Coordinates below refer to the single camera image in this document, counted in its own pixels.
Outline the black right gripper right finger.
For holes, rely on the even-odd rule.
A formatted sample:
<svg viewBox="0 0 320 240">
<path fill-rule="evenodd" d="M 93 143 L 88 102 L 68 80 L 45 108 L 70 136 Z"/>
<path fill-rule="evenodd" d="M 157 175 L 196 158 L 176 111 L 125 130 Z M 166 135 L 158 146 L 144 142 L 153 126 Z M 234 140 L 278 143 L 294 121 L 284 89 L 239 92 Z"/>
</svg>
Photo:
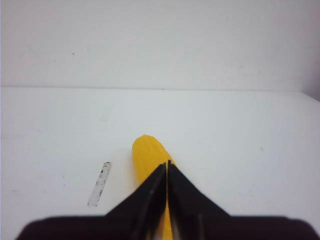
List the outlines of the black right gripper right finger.
<svg viewBox="0 0 320 240">
<path fill-rule="evenodd" d="M 231 218 L 201 193 L 171 160 L 167 162 L 167 197 L 175 240 L 208 240 L 212 224 Z"/>
</svg>

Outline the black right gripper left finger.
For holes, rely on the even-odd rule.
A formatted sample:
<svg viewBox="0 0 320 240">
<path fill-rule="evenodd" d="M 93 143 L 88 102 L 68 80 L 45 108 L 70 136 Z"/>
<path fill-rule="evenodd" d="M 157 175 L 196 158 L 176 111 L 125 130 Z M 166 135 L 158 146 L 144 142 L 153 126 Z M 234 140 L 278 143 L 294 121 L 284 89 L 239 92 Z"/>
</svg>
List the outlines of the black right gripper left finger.
<svg viewBox="0 0 320 240">
<path fill-rule="evenodd" d="M 151 240 L 167 202 L 167 171 L 160 164 L 125 200 L 105 216 L 108 240 Z"/>
</svg>

